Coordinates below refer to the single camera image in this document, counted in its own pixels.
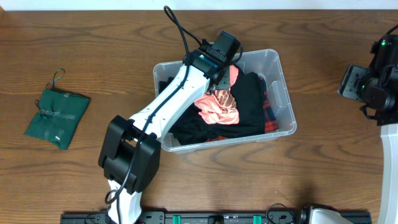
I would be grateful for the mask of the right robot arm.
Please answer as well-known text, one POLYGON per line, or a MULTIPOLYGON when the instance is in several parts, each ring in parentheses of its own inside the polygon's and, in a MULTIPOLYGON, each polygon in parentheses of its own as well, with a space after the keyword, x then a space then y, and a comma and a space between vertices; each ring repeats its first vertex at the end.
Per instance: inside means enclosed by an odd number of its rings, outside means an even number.
POLYGON ((379 223, 397 223, 397 35, 384 34, 371 47, 368 67, 348 66, 338 94, 361 102, 367 119, 381 127, 383 180, 379 223))

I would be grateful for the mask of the black garment with tape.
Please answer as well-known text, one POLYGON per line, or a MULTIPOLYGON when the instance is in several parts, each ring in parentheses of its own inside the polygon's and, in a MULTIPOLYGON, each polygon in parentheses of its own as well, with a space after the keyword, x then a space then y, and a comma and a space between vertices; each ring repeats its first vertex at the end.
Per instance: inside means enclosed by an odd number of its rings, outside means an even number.
POLYGON ((169 132, 181 145, 203 143, 210 139, 208 125, 199 112, 201 109, 192 103, 170 128, 169 132))

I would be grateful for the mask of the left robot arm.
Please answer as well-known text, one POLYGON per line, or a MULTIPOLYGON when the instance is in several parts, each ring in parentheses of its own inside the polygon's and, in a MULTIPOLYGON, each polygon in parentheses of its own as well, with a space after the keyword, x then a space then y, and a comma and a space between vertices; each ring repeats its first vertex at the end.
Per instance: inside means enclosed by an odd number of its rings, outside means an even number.
POLYGON ((176 76, 159 95, 129 119, 115 116, 108 125, 98 164, 111 190, 106 195, 110 223, 135 223, 141 193, 159 169, 161 142, 182 113, 217 86, 240 58, 240 42, 221 32, 213 43, 187 52, 176 76))

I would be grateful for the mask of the red black plaid shirt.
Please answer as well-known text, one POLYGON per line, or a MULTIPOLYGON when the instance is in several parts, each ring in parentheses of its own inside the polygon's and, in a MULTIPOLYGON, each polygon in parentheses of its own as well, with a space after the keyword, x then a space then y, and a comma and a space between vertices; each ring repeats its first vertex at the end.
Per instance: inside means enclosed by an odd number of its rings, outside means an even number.
POLYGON ((266 82, 258 74, 251 72, 239 77, 231 91, 239 111, 239 123, 210 124, 209 141, 261 135, 279 129, 267 97, 266 82))

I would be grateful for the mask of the black hooded garment large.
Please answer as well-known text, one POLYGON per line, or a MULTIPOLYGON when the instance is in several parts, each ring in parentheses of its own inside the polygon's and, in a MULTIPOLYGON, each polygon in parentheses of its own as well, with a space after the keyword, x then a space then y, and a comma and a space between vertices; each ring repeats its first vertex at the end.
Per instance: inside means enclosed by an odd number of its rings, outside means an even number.
POLYGON ((194 102, 214 138, 241 138, 265 133, 264 88, 255 73, 229 67, 231 86, 205 94, 194 102))

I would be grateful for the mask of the pink garment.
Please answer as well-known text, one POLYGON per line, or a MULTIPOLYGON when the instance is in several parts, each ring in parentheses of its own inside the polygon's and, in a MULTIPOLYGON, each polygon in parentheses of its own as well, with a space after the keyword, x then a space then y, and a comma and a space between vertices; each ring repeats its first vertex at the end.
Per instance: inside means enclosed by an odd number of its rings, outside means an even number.
POLYGON ((234 65, 229 67, 230 87, 225 90, 209 91, 194 102, 194 105, 200 110, 198 114, 206 124, 238 124, 239 111, 236 106, 236 100, 231 94, 231 87, 236 83, 239 70, 234 65))

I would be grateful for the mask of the dark green cloth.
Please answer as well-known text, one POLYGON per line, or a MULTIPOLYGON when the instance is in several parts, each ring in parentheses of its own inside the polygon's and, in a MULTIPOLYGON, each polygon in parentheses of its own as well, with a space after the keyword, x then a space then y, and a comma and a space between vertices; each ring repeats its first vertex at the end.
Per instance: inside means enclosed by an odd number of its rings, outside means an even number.
POLYGON ((89 103, 90 99, 83 95, 45 89, 36 101, 38 112, 25 135, 66 150, 89 103))

